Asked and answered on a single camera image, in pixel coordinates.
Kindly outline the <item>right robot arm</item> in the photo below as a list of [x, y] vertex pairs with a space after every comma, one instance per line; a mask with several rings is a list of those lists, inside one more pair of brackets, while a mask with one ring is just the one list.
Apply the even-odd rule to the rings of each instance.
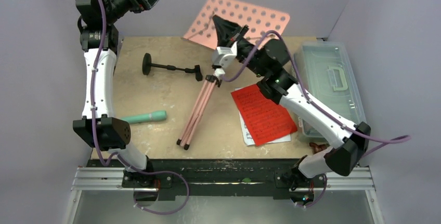
[[284, 68], [294, 59], [277, 31], [264, 34], [276, 36], [266, 44], [264, 36], [252, 44], [245, 38], [247, 25], [219, 15], [214, 15], [212, 21], [217, 36], [216, 57], [232, 55], [243, 68], [261, 78], [257, 86], [265, 98], [306, 120], [328, 142], [327, 149], [302, 157], [292, 167], [293, 182], [304, 186], [313, 177], [328, 172], [348, 176], [367, 150], [370, 126], [365, 122], [356, 124], [331, 110], [305, 89], [299, 75], [293, 76]]

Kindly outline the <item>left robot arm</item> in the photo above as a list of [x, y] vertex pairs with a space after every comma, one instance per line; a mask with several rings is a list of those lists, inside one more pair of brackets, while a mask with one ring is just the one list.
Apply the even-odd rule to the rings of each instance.
[[131, 143], [131, 127], [115, 116], [113, 76], [118, 61], [119, 32], [115, 22], [127, 12], [150, 10], [159, 0], [74, 0], [80, 14], [77, 27], [86, 64], [86, 96], [74, 132], [95, 149], [103, 166], [117, 158], [125, 167], [124, 180], [151, 186], [157, 173], [149, 158]]

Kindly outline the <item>pink music stand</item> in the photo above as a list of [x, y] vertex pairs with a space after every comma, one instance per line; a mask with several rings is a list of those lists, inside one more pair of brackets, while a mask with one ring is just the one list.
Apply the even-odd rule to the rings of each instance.
[[[212, 20], [214, 15], [237, 23], [241, 27], [248, 25], [249, 30], [244, 39], [257, 45], [259, 49], [265, 48], [265, 71], [253, 71], [257, 77], [268, 76], [271, 70], [281, 69], [283, 62], [280, 53], [271, 49], [279, 47], [279, 43], [275, 40], [275, 34], [267, 34], [267, 31], [283, 32], [290, 20], [290, 15], [287, 12], [239, 0], [207, 0], [185, 33], [184, 39], [214, 50], [217, 47], [216, 30]], [[214, 69], [211, 58], [210, 63], [213, 71], [203, 78], [202, 88], [191, 110], [190, 117], [177, 139], [177, 144], [185, 150], [190, 147], [214, 89], [220, 87], [225, 81], [226, 68]]]

